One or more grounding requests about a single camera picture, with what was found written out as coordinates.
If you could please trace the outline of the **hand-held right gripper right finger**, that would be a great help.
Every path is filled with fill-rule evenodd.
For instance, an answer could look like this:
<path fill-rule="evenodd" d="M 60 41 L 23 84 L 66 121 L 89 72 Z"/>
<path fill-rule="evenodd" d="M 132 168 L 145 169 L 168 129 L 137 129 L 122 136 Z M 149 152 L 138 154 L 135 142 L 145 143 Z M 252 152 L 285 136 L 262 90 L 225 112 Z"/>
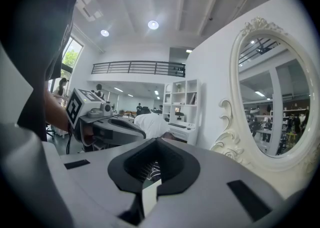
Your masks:
<path fill-rule="evenodd" d="M 183 193 L 160 196 L 143 221 L 143 228 L 247 228 L 252 218 L 228 183 L 242 181 L 270 210 L 284 198 L 264 179 L 221 153 L 179 141 L 168 143 L 197 158 L 197 180 Z"/>

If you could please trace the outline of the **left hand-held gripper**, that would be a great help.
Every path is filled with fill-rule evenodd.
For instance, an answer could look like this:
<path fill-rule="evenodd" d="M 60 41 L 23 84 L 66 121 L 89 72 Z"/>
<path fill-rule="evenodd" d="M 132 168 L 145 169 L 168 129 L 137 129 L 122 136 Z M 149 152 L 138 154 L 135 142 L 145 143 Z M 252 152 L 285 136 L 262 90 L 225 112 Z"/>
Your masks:
<path fill-rule="evenodd" d="M 92 127 L 93 141 L 95 137 L 105 145 L 126 145 L 146 139 L 146 133 L 132 121 L 122 117 L 111 117 L 111 104 L 89 90 L 74 88 L 65 110 L 68 133 L 86 147 L 91 144 L 84 141 L 85 125 Z M 108 118 L 108 121 L 100 121 L 105 118 Z"/>

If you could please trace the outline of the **white shelf unit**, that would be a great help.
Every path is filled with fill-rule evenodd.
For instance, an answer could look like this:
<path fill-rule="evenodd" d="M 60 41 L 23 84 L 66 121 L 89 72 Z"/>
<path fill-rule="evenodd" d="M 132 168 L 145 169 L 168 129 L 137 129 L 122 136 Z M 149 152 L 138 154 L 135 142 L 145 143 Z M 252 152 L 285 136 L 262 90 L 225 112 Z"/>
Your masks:
<path fill-rule="evenodd" d="M 176 83 L 181 83 L 180 92 L 176 92 Z M 175 138 L 189 145 L 197 144 L 200 126 L 201 82 L 198 79 L 185 79 L 166 83 L 163 93 L 162 118 L 167 123 L 186 126 L 170 127 Z"/>

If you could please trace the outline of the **black balcony railing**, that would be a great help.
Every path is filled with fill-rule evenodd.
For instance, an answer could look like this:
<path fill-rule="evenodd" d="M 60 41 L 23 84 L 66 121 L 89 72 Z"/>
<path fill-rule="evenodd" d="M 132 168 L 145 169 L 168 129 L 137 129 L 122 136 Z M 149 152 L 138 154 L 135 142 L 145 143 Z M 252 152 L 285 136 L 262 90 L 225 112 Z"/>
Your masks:
<path fill-rule="evenodd" d="M 91 74 L 151 74 L 185 78 L 186 65 L 166 61 L 111 61 L 93 64 Z"/>

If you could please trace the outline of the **oval mirror with cream frame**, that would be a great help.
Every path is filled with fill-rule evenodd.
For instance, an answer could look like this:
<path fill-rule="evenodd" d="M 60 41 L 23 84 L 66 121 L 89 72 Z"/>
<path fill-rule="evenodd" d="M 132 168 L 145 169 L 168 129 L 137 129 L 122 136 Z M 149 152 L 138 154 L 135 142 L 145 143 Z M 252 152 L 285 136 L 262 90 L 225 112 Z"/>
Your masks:
<path fill-rule="evenodd" d="M 211 147 L 256 174 L 310 173 L 320 152 L 320 78 L 303 46 L 255 17 L 235 38 L 225 128 Z"/>

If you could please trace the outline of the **person's left forearm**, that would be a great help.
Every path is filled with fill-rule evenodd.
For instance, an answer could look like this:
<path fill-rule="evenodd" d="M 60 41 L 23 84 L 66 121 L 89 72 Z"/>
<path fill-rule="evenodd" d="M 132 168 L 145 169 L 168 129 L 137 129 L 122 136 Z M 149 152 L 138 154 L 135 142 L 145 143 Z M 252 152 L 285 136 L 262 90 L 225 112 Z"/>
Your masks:
<path fill-rule="evenodd" d="M 69 120 L 66 110 L 59 105 L 47 88 L 44 89 L 45 121 L 54 127 L 68 132 Z"/>

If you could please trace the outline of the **cream ornate table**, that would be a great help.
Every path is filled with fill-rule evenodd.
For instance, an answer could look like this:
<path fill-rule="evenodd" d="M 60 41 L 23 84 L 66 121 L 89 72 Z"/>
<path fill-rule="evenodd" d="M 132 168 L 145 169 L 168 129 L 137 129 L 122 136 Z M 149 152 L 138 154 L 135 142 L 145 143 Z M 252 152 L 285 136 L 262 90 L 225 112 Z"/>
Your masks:
<path fill-rule="evenodd" d="M 307 187 L 315 172 L 316 162 L 320 156 L 320 131 L 317 139 L 304 159 L 292 168 L 285 171 L 268 171 L 262 167 L 261 159 L 257 158 L 251 163 L 245 163 L 241 154 L 236 153 L 238 149 L 244 149 L 244 156 L 247 156 L 248 146 L 240 141 L 238 144 L 232 143 L 230 149 L 214 146 L 213 141 L 199 134 L 196 145 L 202 149 L 214 151 L 229 157 L 245 168 L 249 169 L 257 176 L 268 182 L 284 199 L 288 199 L 294 193 Z"/>

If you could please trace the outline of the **large window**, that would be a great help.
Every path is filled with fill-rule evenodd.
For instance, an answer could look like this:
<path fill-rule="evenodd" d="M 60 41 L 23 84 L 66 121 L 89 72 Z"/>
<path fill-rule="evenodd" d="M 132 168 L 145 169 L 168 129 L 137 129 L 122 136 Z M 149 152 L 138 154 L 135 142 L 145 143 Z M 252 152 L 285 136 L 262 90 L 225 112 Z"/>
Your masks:
<path fill-rule="evenodd" d="M 75 67 L 75 64 L 82 49 L 83 45 L 71 36 L 63 50 L 60 77 L 56 79 L 51 79 L 48 82 L 48 89 L 50 92 L 53 92 L 58 87 L 59 81 L 62 78 L 67 79 L 67 83 L 64 88 L 66 90 L 69 89 L 69 80 L 71 79 L 73 68 Z"/>

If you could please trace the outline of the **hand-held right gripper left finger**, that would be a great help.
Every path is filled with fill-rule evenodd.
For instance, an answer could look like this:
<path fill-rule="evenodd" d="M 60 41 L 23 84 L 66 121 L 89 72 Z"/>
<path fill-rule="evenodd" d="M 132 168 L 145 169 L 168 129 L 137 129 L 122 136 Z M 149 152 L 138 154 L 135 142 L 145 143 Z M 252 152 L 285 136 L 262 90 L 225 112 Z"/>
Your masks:
<path fill-rule="evenodd" d="M 145 139 L 109 149 L 65 154 L 60 159 L 67 167 L 87 160 L 88 164 L 68 169 L 69 175 L 90 199 L 117 216 L 130 209 L 136 195 L 120 189 L 109 176 L 109 172 L 120 179 L 127 175 L 126 172 L 121 173 L 125 168 L 122 163 L 116 163 L 115 158 L 124 157 L 127 153 L 141 154 L 142 148 L 154 142 L 155 139 Z M 156 213 L 156 189 L 159 185 L 160 182 L 156 182 L 145 189 L 143 185 L 138 185 L 138 189 L 142 190 L 142 210 L 145 211 L 145 219 L 140 223 L 140 228 L 163 228 L 163 213 Z"/>

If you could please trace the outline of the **person's black shirt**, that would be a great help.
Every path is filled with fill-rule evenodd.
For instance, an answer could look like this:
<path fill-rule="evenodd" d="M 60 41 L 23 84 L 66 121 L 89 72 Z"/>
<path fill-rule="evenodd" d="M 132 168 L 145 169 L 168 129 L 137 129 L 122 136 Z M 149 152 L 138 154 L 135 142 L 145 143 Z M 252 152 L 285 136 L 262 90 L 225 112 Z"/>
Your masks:
<path fill-rule="evenodd" d="M 73 27 L 76 0 L 5 0 L 0 42 L 33 91 L 18 125 L 47 139 L 45 82 L 61 74 L 63 51 Z"/>

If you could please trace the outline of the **person's left hand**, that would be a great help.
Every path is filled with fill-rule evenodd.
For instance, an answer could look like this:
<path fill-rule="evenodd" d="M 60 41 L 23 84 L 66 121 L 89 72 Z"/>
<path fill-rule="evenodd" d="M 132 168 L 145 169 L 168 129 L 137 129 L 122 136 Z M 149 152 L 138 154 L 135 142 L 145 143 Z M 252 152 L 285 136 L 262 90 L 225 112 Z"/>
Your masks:
<path fill-rule="evenodd" d="M 85 125 L 83 127 L 83 138 L 87 145 L 90 145 L 93 143 L 93 128 L 90 125 Z"/>

